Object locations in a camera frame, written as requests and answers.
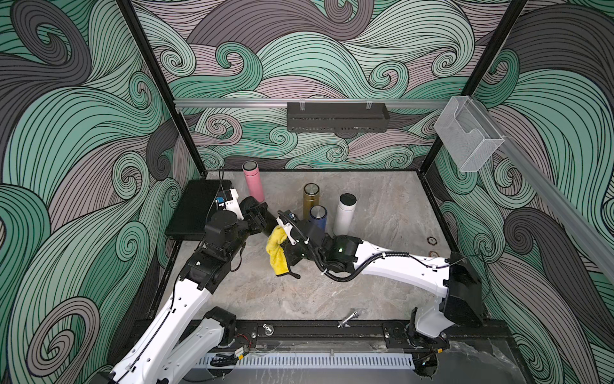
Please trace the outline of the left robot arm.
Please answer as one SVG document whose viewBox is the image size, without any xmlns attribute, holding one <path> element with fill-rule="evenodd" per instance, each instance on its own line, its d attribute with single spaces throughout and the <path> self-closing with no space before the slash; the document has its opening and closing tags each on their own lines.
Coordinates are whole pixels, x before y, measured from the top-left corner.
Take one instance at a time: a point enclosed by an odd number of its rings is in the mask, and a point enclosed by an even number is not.
<svg viewBox="0 0 614 384">
<path fill-rule="evenodd" d="M 182 267 L 171 296 L 144 334 L 109 374 L 95 383 L 179 383 L 206 353 L 234 341 L 237 318 L 214 307 L 185 336 L 196 313 L 231 272 L 252 235 L 270 235 L 276 222 L 266 203 L 254 197 L 233 199 L 205 225 L 195 252 Z"/>
</svg>

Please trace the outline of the pink thermos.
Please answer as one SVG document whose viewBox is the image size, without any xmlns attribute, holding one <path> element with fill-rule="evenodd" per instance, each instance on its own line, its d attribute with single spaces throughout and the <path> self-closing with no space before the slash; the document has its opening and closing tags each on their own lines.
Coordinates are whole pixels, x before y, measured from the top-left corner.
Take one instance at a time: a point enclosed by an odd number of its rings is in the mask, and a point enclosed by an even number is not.
<svg viewBox="0 0 614 384">
<path fill-rule="evenodd" d="M 245 176 L 249 195 L 259 201 L 259 203 L 263 203 L 265 201 L 265 194 L 257 162 L 254 160 L 244 162 L 242 164 L 242 171 Z"/>
</svg>

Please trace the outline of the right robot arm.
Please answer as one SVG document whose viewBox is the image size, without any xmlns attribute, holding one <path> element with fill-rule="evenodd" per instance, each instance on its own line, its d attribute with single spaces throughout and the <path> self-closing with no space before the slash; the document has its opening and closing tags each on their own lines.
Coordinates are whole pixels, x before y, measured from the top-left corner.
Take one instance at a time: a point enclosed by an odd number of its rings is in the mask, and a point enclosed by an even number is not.
<svg viewBox="0 0 614 384">
<path fill-rule="evenodd" d="M 350 283 L 361 275 L 388 278 L 433 294 L 427 307 L 417 308 L 413 331 L 435 339 L 452 326 L 484 324 L 482 283 L 467 257 L 418 256 L 394 251 L 349 235 L 328 235 L 316 224 L 278 212 L 278 225 L 286 239 L 281 247 L 291 267 L 305 259 L 337 283 Z"/>
</svg>

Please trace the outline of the yellow grey cleaning cloth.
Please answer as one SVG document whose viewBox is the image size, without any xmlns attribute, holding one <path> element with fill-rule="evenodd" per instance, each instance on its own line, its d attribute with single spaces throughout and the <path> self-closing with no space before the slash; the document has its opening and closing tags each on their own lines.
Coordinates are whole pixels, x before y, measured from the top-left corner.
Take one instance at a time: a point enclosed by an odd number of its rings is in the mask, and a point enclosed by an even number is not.
<svg viewBox="0 0 614 384">
<path fill-rule="evenodd" d="M 270 256 L 270 265 L 276 276 L 282 277 L 289 275 L 295 279 L 300 279 L 301 276 L 292 272 L 289 263 L 287 262 L 282 244 L 287 239 L 287 234 L 283 228 L 276 226 L 271 235 L 268 237 L 266 244 L 266 252 Z"/>
</svg>

